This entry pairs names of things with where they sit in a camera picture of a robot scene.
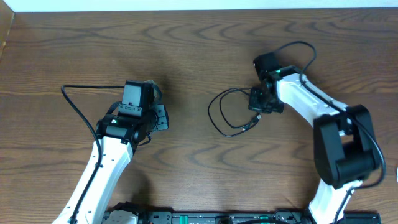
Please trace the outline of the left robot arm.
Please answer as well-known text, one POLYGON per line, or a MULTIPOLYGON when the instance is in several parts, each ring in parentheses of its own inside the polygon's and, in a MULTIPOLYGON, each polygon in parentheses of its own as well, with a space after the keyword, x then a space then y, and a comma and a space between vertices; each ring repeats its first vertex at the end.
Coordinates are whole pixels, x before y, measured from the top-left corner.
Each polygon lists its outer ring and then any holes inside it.
POLYGON ((114 188, 137 147, 150 143, 156 131, 169 128, 155 81, 128 80, 122 89, 122 100, 113 103, 96 126, 87 125, 94 138, 90 160, 55 223, 102 223, 114 188))

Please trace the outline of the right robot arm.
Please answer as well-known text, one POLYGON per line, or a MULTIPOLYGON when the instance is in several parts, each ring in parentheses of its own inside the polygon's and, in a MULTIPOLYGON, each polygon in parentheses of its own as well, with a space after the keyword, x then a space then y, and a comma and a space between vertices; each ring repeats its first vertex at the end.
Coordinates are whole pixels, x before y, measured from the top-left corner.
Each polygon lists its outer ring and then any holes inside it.
POLYGON ((313 156, 320 183, 304 223, 336 223, 355 190, 385 162, 374 137, 370 113, 322 92, 296 66, 282 67, 274 53, 254 61, 261 85, 251 89, 250 110, 281 113, 292 107, 313 128, 313 156))

